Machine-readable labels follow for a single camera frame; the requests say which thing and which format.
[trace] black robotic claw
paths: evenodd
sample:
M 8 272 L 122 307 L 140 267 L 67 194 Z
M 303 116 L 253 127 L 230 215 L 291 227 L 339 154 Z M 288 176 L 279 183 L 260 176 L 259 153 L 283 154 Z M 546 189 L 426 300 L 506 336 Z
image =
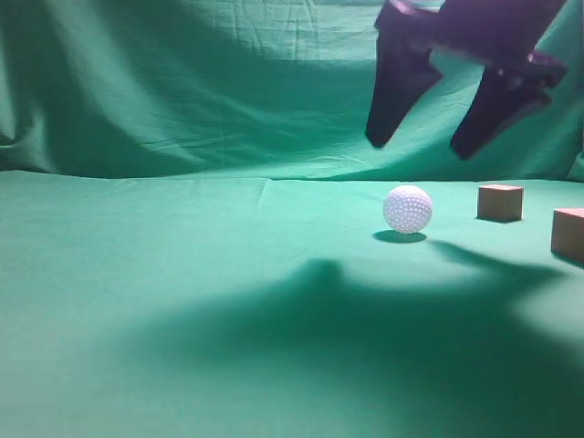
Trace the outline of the black robotic claw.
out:
M 428 89 L 443 75 L 430 63 L 433 50 L 485 66 L 473 103 L 451 146 L 470 159 L 490 140 L 550 102 L 568 72 L 535 51 L 566 0 L 445 0 L 429 11 L 387 0 L 375 26 L 377 72 L 366 136 L 383 147 Z

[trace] green cloth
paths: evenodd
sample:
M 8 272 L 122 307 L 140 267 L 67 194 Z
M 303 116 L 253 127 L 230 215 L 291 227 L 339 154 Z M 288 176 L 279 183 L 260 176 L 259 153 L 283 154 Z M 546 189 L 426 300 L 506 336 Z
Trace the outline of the green cloth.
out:
M 477 181 L 573 168 L 581 179 L 581 0 L 539 45 L 570 68 L 552 106 L 471 162 L 448 141 L 482 69 L 456 58 L 435 57 L 445 79 L 386 149 L 365 140 L 382 2 L 2 0 L 0 169 Z
M 0 436 L 584 436 L 584 271 L 549 251 L 575 182 L 524 220 L 476 182 L 0 173 Z

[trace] golf ball dimple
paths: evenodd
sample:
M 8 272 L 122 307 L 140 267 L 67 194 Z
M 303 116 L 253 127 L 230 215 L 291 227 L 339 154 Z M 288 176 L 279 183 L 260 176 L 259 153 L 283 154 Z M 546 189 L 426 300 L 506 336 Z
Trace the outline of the golf ball dimple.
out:
M 415 185 L 396 187 L 383 203 L 385 221 L 398 233 L 419 233 L 430 223 L 432 214 L 432 199 Z

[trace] golf ball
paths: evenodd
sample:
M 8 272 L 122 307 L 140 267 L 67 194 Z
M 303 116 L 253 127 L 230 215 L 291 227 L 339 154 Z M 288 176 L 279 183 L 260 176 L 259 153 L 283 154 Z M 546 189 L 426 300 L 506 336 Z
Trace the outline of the golf ball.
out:
M 383 203 L 387 224 L 398 233 L 419 233 L 432 219 L 432 199 L 415 185 L 400 185 L 391 190 Z

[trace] wooden cube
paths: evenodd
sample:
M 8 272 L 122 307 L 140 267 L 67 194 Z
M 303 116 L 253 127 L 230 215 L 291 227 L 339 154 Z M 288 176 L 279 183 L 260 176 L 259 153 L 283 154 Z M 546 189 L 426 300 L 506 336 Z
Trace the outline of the wooden cube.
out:
M 523 216 L 523 187 L 500 184 L 479 187 L 477 216 L 497 222 L 520 221 Z
M 551 250 L 584 264 L 584 208 L 554 210 Z

